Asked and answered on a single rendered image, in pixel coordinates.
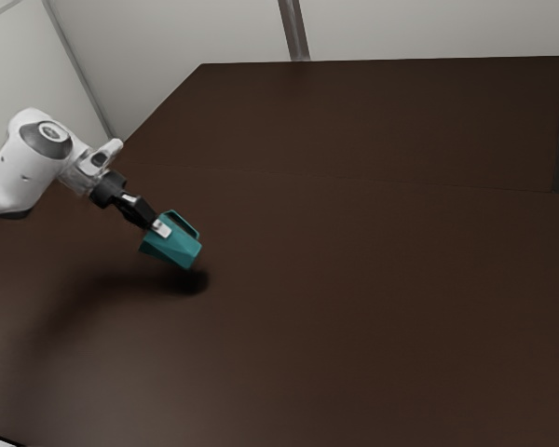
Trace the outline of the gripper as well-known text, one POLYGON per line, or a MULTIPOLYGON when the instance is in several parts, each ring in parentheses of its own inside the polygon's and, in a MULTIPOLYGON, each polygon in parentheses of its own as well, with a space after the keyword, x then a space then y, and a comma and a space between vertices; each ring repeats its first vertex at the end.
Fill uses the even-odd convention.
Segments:
POLYGON ((142 196, 130 195, 125 189, 126 184, 127 179, 121 173, 109 170, 91 190, 89 200, 100 209, 116 206, 131 224, 168 238, 172 233, 171 228, 158 219, 154 209, 142 196))

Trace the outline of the teal faceted mug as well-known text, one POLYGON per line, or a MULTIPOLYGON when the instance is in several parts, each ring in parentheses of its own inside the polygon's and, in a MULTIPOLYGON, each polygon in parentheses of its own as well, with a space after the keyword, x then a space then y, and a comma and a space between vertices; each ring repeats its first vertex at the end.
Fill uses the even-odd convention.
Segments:
POLYGON ((200 234, 175 210, 161 213, 145 233, 139 252, 188 270, 202 245, 200 234))

